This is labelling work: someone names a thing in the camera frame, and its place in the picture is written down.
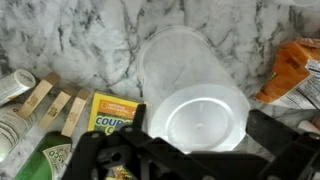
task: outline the kitchen counter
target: kitchen counter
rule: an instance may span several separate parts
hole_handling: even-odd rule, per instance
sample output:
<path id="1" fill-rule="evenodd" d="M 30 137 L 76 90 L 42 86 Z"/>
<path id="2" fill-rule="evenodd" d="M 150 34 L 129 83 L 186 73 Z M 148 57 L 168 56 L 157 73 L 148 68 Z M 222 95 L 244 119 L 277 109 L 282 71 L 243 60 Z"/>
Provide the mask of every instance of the kitchen counter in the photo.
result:
<path id="1" fill-rule="evenodd" d="M 320 38 L 319 9 L 320 5 L 299 8 L 270 0 L 0 0 L 0 77 L 17 68 L 37 78 L 54 71 L 62 77 L 60 88 L 71 82 L 91 92 L 141 100 L 136 72 L 140 47 L 156 31 L 184 25 L 210 40 L 216 57 L 253 108 L 295 127 L 314 111 L 262 105 L 251 96 L 267 79 L 280 43 L 296 37 Z M 36 110 L 38 120 L 58 90 Z M 86 131 L 90 108 L 91 100 L 73 133 L 74 146 Z M 62 129 L 67 112 L 48 130 L 35 126 L 22 139 L 0 164 L 0 180 L 13 179 L 43 135 Z M 269 156 L 250 138 L 237 150 Z"/>

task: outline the orange package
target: orange package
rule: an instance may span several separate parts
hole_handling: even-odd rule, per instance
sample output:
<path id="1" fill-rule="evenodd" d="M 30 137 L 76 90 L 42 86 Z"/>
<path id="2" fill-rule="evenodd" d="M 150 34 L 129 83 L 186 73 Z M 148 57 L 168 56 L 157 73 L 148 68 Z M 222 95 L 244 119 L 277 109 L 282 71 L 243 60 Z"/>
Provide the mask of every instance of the orange package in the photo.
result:
<path id="1" fill-rule="evenodd" d="M 255 99 L 295 109 L 319 109 L 320 39 L 298 39 L 281 45 L 272 76 Z"/>

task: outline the marble countertop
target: marble countertop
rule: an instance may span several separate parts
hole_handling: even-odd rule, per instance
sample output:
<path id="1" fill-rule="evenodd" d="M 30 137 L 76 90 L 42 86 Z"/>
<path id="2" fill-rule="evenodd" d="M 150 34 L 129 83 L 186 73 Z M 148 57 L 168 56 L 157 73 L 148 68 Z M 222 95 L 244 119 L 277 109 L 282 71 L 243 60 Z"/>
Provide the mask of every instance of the marble countertop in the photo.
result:
<path id="1" fill-rule="evenodd" d="M 54 71 L 63 79 L 59 87 L 72 82 L 91 92 L 142 99 L 136 72 L 141 45 L 162 28 L 183 25 L 210 40 L 222 66 L 251 99 L 268 77 L 280 43 L 320 37 L 319 9 L 320 4 L 299 8 L 271 0 L 0 0 L 0 77 L 18 68 L 37 78 Z M 36 110 L 38 120 L 55 94 Z M 314 113 L 250 102 L 291 127 Z M 73 133 L 74 145 L 86 131 L 90 108 L 91 101 Z M 62 129 L 66 113 L 48 130 L 32 128 L 0 164 L 0 180 L 13 179 L 43 135 Z M 242 144 L 238 150 L 263 151 L 248 138 Z"/>

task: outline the green bottle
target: green bottle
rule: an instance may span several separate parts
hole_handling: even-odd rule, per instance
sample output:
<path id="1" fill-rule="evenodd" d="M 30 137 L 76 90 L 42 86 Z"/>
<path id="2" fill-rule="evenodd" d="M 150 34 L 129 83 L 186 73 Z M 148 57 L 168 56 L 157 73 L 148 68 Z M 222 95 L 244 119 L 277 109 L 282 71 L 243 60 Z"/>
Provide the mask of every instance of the green bottle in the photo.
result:
<path id="1" fill-rule="evenodd" d="M 60 132 L 49 132 L 22 166 L 15 180 L 56 179 L 71 150 L 71 144 L 70 137 Z"/>

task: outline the clear plastic container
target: clear plastic container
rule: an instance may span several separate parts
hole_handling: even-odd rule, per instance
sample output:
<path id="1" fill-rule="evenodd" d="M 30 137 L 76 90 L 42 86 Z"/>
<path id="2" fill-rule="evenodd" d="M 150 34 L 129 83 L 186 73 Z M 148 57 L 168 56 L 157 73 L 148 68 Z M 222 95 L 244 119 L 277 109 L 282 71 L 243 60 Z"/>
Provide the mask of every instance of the clear plastic container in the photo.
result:
<path id="1" fill-rule="evenodd" d="M 245 135 L 249 103 L 198 31 L 169 27 L 138 56 L 147 128 L 183 152 L 232 150 Z"/>

